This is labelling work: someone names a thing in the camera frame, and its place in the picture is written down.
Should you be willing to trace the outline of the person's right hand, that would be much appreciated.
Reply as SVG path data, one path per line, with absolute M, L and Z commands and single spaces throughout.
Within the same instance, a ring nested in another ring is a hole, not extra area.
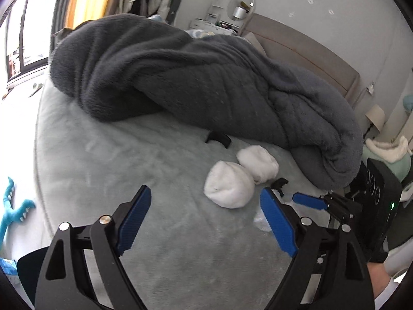
M 383 263 L 369 262 L 367 264 L 374 298 L 377 298 L 389 284 L 391 277 L 385 270 Z

